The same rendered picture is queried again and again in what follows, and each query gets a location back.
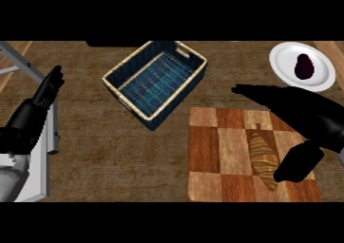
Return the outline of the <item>white round plate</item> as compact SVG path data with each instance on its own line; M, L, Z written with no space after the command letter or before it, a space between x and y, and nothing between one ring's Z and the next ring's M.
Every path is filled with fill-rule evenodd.
M308 79L296 76L295 68L299 56L305 54L314 66ZM326 91L335 83L335 68L327 56L310 45L296 42L279 44L270 52L271 70L279 79L289 85L312 92Z

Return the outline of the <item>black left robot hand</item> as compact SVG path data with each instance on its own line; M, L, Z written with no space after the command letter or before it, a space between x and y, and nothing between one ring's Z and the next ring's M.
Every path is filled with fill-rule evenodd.
M44 77L34 97L20 103L6 126L0 127L0 154L28 155L34 150L47 111L63 83L62 67L57 65Z

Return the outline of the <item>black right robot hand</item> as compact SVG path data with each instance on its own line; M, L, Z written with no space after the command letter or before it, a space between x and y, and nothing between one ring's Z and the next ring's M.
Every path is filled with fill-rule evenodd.
M237 84L231 92L264 105L305 137L274 171L276 182L301 182L324 157L323 148L344 152L344 106L295 86Z

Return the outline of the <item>blue wicker basket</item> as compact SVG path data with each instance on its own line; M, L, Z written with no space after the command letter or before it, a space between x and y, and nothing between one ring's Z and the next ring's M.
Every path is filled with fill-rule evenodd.
M149 41L103 75L110 95L150 131L202 81L206 66L180 41Z

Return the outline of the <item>grey metal frame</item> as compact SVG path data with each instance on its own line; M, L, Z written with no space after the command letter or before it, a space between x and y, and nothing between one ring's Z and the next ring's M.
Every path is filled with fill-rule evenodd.
M20 103L6 126L0 127L0 155L7 155L14 163L0 165L0 202L14 202L31 178L32 151L42 138L48 110L65 80L59 65L44 76L6 41L0 41L0 54L40 84L34 97Z

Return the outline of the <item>checkered wooden cutting board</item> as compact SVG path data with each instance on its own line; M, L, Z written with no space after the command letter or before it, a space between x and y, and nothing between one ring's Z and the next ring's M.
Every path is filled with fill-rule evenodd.
M311 202L321 199L314 176L277 182L271 192L253 175L246 131L271 130L279 160L304 142L301 134L268 111L193 107L189 114L187 196L193 201Z

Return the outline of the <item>brown striped croissant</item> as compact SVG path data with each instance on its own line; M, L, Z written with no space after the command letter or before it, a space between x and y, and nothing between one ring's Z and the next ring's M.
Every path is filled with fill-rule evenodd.
M273 179L280 160L271 130L262 130L261 124L246 131L248 154L253 175L261 179L265 188L274 192L277 182Z

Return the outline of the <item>dark purple eggplant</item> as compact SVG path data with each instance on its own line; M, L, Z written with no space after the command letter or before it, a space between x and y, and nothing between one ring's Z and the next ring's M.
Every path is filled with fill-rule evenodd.
M314 65L307 54L298 56L298 61L295 65L295 75L301 80L307 80L312 77Z

